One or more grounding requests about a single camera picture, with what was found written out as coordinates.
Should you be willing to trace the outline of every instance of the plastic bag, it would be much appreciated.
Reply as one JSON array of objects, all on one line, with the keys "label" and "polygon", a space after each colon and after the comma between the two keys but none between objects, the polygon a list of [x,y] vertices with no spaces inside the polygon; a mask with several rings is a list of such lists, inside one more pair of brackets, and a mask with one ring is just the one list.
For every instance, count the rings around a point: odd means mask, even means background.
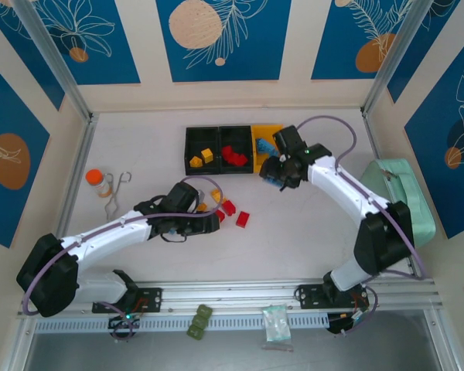
[{"label": "plastic bag", "polygon": [[262,311],[266,329],[266,342],[261,348],[293,352],[287,307],[285,305],[275,305],[263,308]]}]

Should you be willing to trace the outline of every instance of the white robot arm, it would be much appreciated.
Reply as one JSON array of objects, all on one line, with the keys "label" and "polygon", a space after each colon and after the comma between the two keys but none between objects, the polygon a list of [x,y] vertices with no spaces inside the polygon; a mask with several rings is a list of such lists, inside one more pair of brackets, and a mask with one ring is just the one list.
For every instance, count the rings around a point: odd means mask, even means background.
[{"label": "white robot arm", "polygon": [[[61,240],[47,234],[36,242],[17,282],[25,292],[32,286],[30,298],[44,317],[59,313],[70,303],[102,301],[130,310],[144,290],[124,271],[89,274],[87,269],[116,251],[164,233],[172,231],[187,238],[218,230],[216,214],[193,213],[198,203],[198,191],[179,182],[167,196],[139,203],[121,218],[93,230]],[[40,271],[44,274],[38,279]]]},{"label": "white robot arm", "polygon": [[412,241],[411,214],[402,202],[390,203],[371,192],[338,165],[332,153],[320,144],[308,147],[294,126],[274,135],[281,157],[271,156],[261,167],[260,176],[281,187],[297,188],[311,182],[332,197],[359,227],[353,256],[324,278],[322,291],[336,307],[347,291],[360,290],[360,284],[411,255],[389,220],[386,211]]}]

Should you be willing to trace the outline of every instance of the orange circle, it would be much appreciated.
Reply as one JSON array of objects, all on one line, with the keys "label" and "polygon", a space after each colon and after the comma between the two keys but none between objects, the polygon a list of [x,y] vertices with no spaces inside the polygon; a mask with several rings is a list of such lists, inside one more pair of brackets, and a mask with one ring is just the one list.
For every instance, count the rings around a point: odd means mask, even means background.
[{"label": "orange circle", "polygon": [[0,184],[11,190],[21,189],[28,180],[30,168],[28,145],[17,134],[1,134]]},{"label": "orange circle", "polygon": [[458,168],[461,165],[462,153],[456,147],[451,147],[445,153],[445,164],[451,168]]},{"label": "orange circle", "polygon": [[91,185],[97,186],[98,184],[103,182],[103,174],[97,168],[93,168],[86,173],[86,180]]},{"label": "orange circle", "polygon": [[89,56],[86,53],[86,50],[78,48],[78,47],[74,47],[71,50],[69,50],[69,55],[70,55],[70,58],[72,58],[73,60],[79,63],[84,63],[89,58]]},{"label": "orange circle", "polygon": [[394,33],[386,33],[364,44],[357,53],[356,68],[365,73],[377,72],[394,39]]}]

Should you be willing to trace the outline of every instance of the yellow tray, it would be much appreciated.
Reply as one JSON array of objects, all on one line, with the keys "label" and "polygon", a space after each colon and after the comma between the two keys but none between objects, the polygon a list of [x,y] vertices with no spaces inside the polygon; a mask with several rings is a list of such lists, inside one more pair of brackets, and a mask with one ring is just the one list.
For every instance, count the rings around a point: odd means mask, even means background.
[{"label": "yellow tray", "polygon": [[264,139],[277,148],[277,145],[273,140],[273,134],[275,134],[277,131],[280,131],[283,127],[284,125],[251,125],[251,134],[253,138],[254,172],[260,172],[264,160],[268,158],[268,154],[264,153],[259,155],[256,152],[256,139]]}]

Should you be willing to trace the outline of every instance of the pill bottle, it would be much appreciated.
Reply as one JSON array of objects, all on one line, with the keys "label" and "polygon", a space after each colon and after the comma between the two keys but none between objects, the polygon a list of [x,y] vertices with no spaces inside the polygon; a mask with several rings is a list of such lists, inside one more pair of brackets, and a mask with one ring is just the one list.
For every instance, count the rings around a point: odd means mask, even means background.
[{"label": "pill bottle", "polygon": [[100,197],[111,195],[110,183],[103,177],[103,173],[97,168],[86,173],[86,180]]}]

